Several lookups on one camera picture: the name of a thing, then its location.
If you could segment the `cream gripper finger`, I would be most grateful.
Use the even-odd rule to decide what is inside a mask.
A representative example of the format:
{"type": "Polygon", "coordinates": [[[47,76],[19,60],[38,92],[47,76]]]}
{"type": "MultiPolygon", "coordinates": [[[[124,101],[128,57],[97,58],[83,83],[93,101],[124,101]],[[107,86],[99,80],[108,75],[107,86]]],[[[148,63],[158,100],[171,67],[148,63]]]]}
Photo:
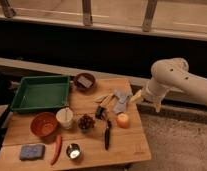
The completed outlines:
{"type": "Polygon", "coordinates": [[[156,110],[156,112],[157,113],[159,113],[160,112],[160,110],[161,110],[161,103],[159,102],[159,103],[155,103],[155,110],[156,110]]]}
{"type": "Polygon", "coordinates": [[[130,103],[141,103],[143,101],[142,91],[137,91],[130,99],[130,103]]]}

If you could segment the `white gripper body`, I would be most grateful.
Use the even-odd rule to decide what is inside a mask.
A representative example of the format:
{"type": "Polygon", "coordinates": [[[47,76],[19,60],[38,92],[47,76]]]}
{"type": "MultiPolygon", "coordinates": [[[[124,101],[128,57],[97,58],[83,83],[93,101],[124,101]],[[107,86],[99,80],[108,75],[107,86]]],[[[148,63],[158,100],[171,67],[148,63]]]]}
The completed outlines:
{"type": "Polygon", "coordinates": [[[149,80],[142,88],[142,96],[149,102],[160,103],[168,92],[168,87],[155,79],[149,80]]]}

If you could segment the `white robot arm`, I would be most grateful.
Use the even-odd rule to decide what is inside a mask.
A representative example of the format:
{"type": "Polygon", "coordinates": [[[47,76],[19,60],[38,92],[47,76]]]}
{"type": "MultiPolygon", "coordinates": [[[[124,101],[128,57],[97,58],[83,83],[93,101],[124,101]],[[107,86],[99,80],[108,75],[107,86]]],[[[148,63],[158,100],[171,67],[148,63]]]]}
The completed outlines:
{"type": "Polygon", "coordinates": [[[189,64],[183,58],[163,59],[151,66],[152,78],[130,99],[131,102],[151,102],[157,112],[172,87],[178,88],[207,106],[207,78],[189,73],[189,64]]]}

